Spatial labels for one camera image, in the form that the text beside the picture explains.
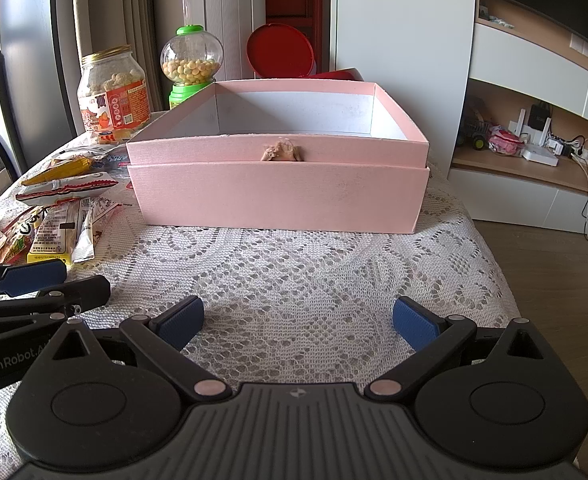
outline white lace tablecloth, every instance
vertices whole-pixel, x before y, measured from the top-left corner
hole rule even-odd
[[[70,145],[84,143],[81,136]],[[431,172],[413,235],[147,226],[136,206],[122,207],[96,258],[75,265],[69,280],[100,273],[112,284],[109,303],[84,314],[92,328],[139,312],[155,316],[198,294],[205,325],[183,353],[234,387],[362,387],[411,353],[391,323],[400,295],[480,326],[506,326],[518,316],[487,244],[443,175]],[[0,199],[1,227],[26,208],[13,198],[18,187]],[[0,479],[20,466],[5,429],[16,387],[0,391]]]

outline gumball machine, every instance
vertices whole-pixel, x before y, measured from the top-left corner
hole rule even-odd
[[[161,68],[173,83],[170,109],[214,81],[223,62],[223,45],[201,25],[185,25],[165,44]]]

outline red round lid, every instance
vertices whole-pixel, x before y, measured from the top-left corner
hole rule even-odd
[[[314,49],[294,27],[268,23],[247,40],[247,59],[260,77],[301,77],[314,68]]]

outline wooden floor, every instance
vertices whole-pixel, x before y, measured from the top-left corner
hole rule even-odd
[[[531,319],[588,398],[588,243],[582,235],[475,222],[522,316]],[[588,435],[578,454],[588,474]]]

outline green gumball machine base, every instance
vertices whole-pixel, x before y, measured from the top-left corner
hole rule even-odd
[[[202,83],[200,85],[189,85],[189,86],[172,86],[171,93],[170,93],[170,110],[174,107],[177,107],[183,101],[185,101],[188,97],[196,94],[199,90],[202,90],[208,85],[211,85],[212,81],[207,83]]]

